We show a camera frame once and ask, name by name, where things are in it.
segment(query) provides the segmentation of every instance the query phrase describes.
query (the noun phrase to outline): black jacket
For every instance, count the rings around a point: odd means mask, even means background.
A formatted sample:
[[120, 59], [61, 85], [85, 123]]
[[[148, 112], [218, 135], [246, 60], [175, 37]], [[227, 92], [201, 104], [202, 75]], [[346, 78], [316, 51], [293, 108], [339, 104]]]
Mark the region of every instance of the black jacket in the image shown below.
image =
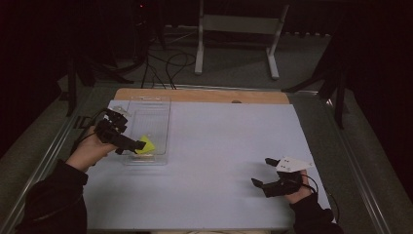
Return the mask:
[[[16, 227], [17, 233], [87, 233], [87, 213], [82, 196], [87, 181], [86, 174], [58, 161], [52, 174], [27, 193], [24, 217]], [[319, 206], [317, 194], [290, 207], [295, 212], [297, 234], [343, 233], [331, 222], [331, 210]]]

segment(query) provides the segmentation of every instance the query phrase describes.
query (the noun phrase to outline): dark background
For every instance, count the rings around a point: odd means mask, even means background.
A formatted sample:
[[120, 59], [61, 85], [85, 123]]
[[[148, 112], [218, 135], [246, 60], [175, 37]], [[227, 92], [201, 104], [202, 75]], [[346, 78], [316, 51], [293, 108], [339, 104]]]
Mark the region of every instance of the dark background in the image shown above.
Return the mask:
[[[102, 62], [113, 61], [114, 52], [123, 50], [121, 42], [107, 40], [97, 9], [98, 4], [105, 2], [110, 1], [0, 3], [1, 156], [60, 95], [56, 80], [67, 73], [71, 42], [75, 41], [84, 53]], [[125, 2], [126, 5], [120, 4], [124, 9], [129, 1]], [[266, 6], [274, 2], [263, 0], [251, 6], [241, 0], [208, 0], [206, 12], [267, 17], [275, 11]], [[161, 3], [163, 23], [198, 25], [198, 1]], [[412, 14], [412, 4], [401, 0], [296, 1], [288, 10], [283, 29], [284, 33], [298, 32], [303, 37], [307, 32], [333, 35], [318, 69], [323, 70], [333, 62], [346, 67], [347, 87], [354, 91], [411, 198], [413, 187], [408, 179], [413, 167]]]

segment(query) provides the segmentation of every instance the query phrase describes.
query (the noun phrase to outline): yellow sponge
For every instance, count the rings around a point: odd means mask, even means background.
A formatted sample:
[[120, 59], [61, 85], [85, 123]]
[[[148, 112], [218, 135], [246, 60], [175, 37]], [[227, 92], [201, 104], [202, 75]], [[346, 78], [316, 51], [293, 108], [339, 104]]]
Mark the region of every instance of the yellow sponge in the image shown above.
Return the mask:
[[145, 146], [143, 147], [143, 149], [136, 149], [136, 150], [134, 151], [135, 153], [137, 153], [137, 154], [144, 154], [144, 153], [147, 153], [147, 152], [152, 151], [152, 150], [155, 149], [155, 145], [151, 142], [151, 140], [150, 140], [147, 136], [143, 135], [143, 136], [140, 138], [140, 141], [143, 141], [143, 142], [145, 142], [146, 144], [145, 144]]

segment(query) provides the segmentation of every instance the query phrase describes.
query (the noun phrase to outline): table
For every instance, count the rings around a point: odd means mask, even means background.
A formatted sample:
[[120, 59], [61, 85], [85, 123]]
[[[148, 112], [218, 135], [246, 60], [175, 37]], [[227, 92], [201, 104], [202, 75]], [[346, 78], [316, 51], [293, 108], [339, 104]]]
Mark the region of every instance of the table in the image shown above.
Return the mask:
[[[277, 179], [274, 168], [265, 165], [267, 157], [277, 159], [288, 152], [312, 160], [285, 94], [121, 89], [115, 99], [136, 96], [171, 98], [169, 162], [124, 166], [122, 156], [112, 154], [90, 168], [84, 195], [90, 229], [275, 230], [292, 226], [293, 213], [284, 198], [265, 198], [250, 181], [251, 177], [264, 182]], [[243, 144], [245, 140], [252, 146]], [[317, 169], [308, 173], [320, 187], [321, 206], [328, 208]]]

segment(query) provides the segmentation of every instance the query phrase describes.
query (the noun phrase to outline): white stand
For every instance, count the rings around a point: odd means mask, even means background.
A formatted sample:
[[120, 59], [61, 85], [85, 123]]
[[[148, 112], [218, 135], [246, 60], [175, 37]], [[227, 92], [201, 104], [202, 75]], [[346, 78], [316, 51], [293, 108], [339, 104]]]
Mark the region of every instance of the white stand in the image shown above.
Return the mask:
[[204, 30], [214, 30], [274, 35], [274, 41], [271, 48], [267, 48], [267, 57], [268, 64], [270, 65], [271, 77], [275, 80], [279, 79], [280, 75], [274, 58], [274, 52], [282, 33], [282, 27], [287, 11], [288, 5], [284, 5], [282, 14], [278, 19], [204, 15], [204, 0], [200, 0], [199, 38], [195, 74], [201, 75], [203, 73]]

